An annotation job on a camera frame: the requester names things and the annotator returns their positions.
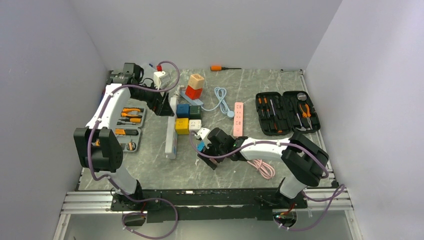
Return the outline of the light blue plug adapter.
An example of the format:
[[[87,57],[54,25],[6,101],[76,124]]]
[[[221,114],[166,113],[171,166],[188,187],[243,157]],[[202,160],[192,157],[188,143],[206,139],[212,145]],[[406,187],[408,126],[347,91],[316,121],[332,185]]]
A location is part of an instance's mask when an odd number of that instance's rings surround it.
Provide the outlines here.
[[[205,151],[205,149],[206,149],[206,145],[205,145],[205,143],[204,143],[203,141],[200,141],[200,142],[197,144],[197,146],[196,146],[196,150],[197,150],[198,152],[204,152],[204,151]]]

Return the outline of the blue cube socket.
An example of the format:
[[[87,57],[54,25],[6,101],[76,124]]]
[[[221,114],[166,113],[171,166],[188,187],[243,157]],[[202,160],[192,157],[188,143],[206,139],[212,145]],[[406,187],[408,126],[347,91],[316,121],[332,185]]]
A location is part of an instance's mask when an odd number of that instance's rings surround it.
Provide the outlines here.
[[[189,104],[177,104],[176,106],[177,118],[184,119],[190,117],[190,105]]]

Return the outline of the yellow cube socket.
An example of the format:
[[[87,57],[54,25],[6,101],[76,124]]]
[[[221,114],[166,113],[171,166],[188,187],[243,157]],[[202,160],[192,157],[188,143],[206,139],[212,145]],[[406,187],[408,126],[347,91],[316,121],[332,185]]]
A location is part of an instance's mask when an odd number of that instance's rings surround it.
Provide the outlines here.
[[[177,118],[175,121],[175,131],[178,135],[188,135],[189,130],[189,118]]]

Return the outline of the white power strip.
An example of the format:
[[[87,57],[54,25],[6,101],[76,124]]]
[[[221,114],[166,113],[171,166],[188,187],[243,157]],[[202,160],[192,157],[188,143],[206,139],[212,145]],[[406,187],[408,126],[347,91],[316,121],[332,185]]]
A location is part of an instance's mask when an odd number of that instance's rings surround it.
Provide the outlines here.
[[[177,155],[177,140],[178,134],[176,132],[176,120],[177,120],[177,105],[179,104],[180,98],[180,87],[177,87],[171,96],[169,103],[173,110],[174,116],[169,116],[167,120],[166,139],[164,153],[167,159],[173,160]]]

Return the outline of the dark green cube socket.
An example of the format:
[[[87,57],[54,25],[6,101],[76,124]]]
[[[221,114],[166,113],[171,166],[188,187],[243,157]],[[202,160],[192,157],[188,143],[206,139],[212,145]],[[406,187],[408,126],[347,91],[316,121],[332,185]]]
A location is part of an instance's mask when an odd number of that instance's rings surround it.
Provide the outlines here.
[[[190,120],[202,119],[202,107],[200,105],[191,105],[189,107],[189,119]]]

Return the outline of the red cube socket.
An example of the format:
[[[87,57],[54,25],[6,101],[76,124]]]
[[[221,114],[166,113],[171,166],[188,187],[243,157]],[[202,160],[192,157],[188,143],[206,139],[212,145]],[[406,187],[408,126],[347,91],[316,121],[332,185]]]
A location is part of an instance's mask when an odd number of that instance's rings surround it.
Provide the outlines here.
[[[194,89],[191,86],[187,86],[185,90],[185,95],[191,100],[199,99],[202,94],[203,88]]]

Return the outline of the white cube socket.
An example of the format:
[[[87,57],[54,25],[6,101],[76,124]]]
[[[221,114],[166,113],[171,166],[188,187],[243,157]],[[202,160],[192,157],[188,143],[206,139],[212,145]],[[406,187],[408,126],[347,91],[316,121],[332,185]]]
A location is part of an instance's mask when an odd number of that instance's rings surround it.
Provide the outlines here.
[[[197,132],[202,128],[201,119],[190,119],[188,122],[188,130],[190,132]]]

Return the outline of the grey tool tray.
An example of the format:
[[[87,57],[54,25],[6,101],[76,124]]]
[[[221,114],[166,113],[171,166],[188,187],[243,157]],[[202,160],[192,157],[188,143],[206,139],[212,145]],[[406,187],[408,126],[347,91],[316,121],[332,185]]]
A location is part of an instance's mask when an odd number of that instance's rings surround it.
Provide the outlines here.
[[[113,132],[124,153],[134,153],[139,149],[145,115],[144,107],[126,106],[122,109]]]

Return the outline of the beige cube socket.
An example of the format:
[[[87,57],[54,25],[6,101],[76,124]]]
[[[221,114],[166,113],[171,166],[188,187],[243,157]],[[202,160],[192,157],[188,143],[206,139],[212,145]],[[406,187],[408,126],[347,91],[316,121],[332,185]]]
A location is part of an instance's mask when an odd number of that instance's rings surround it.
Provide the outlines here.
[[[202,89],[204,86],[205,78],[198,74],[191,74],[188,79],[188,87],[191,87],[194,90]]]

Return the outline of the pink power strip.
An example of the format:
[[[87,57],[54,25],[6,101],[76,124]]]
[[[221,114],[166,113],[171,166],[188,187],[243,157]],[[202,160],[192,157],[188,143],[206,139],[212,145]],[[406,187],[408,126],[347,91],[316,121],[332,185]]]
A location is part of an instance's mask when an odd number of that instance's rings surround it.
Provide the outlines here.
[[[234,103],[234,118],[233,118],[233,136],[241,137],[243,135],[243,120],[244,120],[244,104],[242,102]],[[260,175],[266,180],[272,179],[276,172],[275,169],[264,162],[262,159],[248,160],[247,163],[254,167]]]

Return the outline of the black tool case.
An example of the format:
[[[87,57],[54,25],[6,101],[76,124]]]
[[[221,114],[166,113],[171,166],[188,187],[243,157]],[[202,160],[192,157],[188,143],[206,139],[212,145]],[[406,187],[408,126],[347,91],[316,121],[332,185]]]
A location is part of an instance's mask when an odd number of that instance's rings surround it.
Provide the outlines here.
[[[321,129],[319,116],[306,91],[260,92],[255,96],[259,126],[266,136],[315,133]]]

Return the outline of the pink cube socket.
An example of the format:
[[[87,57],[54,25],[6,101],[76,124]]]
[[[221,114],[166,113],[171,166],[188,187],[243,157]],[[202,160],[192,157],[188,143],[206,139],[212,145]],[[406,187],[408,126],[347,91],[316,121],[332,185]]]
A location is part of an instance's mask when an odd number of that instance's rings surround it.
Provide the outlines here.
[[[214,159],[209,159],[209,161],[216,166],[218,165],[218,163]]]

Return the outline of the clear plastic organizer box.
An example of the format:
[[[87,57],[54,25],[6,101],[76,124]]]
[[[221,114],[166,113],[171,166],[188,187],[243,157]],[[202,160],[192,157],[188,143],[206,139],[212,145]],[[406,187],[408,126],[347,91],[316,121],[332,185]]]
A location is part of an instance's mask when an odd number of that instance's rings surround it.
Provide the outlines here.
[[[146,75],[148,77],[151,77],[154,72],[157,71],[157,69],[150,63],[143,63],[143,64],[139,64],[140,68],[141,68],[141,75]]]

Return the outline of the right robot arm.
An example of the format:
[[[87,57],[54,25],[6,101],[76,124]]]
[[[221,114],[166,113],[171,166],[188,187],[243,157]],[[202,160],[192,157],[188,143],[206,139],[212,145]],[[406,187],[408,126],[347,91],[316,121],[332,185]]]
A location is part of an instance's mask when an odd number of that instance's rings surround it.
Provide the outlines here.
[[[329,176],[326,168],[329,155],[300,132],[283,139],[234,138],[218,127],[203,127],[194,137],[204,144],[196,151],[198,157],[212,169],[225,158],[234,162],[258,159],[283,162],[290,174],[283,178],[275,194],[276,203],[282,208],[289,207],[303,189],[317,187],[321,179]]]

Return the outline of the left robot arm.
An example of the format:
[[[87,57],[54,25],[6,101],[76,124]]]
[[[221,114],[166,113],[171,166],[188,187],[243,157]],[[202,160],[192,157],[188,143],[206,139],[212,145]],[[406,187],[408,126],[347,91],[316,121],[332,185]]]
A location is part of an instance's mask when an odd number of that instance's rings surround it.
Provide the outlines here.
[[[142,83],[144,73],[141,66],[132,62],[126,62],[117,73],[111,72],[94,116],[73,133],[81,166],[90,170],[95,181],[108,179],[131,210],[143,205],[144,196],[140,182],[123,166],[123,149],[114,132],[122,109],[129,99],[134,99],[146,103],[157,116],[175,115],[169,90],[155,82]]]

